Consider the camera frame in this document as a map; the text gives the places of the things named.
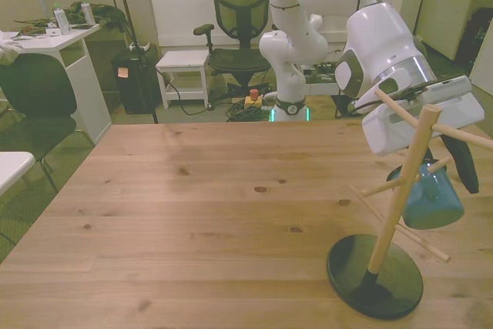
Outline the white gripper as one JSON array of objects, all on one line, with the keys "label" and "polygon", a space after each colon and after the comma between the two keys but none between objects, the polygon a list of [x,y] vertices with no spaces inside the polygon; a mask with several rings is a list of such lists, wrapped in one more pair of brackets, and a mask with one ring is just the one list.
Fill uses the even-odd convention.
[{"label": "white gripper", "polygon": [[[462,129],[485,118],[485,111],[472,93],[437,104],[441,108],[438,122]],[[405,122],[393,109],[382,104],[364,117],[362,127],[373,154],[386,156],[407,148],[414,137],[415,129]],[[459,178],[470,194],[479,193],[478,175],[474,160],[466,142],[445,134],[441,139],[452,155]],[[392,170],[386,181],[398,179],[402,166]]]}]

